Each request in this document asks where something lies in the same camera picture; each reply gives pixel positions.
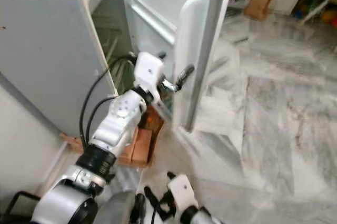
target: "white marble floor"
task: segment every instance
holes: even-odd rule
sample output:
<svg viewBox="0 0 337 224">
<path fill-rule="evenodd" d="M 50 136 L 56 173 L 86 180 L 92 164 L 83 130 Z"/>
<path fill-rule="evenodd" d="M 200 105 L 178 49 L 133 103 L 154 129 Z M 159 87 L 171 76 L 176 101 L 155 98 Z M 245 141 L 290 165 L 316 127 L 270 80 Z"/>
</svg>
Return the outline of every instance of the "white marble floor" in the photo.
<svg viewBox="0 0 337 224">
<path fill-rule="evenodd" d="M 226 223 L 337 223 L 336 37 L 283 17 L 226 21 L 195 131 L 163 130 L 138 189 L 160 195 L 169 170 Z"/>
</svg>

